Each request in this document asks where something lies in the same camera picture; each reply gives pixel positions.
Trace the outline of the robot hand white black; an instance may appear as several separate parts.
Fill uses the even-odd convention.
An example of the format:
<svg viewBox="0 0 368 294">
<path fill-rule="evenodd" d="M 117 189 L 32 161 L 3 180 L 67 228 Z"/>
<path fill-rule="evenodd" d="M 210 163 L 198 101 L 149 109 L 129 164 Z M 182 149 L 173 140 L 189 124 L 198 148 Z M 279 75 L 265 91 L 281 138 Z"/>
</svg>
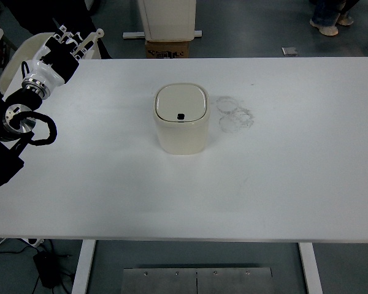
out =
<svg viewBox="0 0 368 294">
<path fill-rule="evenodd" d="M 46 91 L 66 84 L 79 61 L 94 47 L 97 30 L 62 24 L 40 47 L 31 61 L 25 85 L 35 84 Z"/>
</svg>

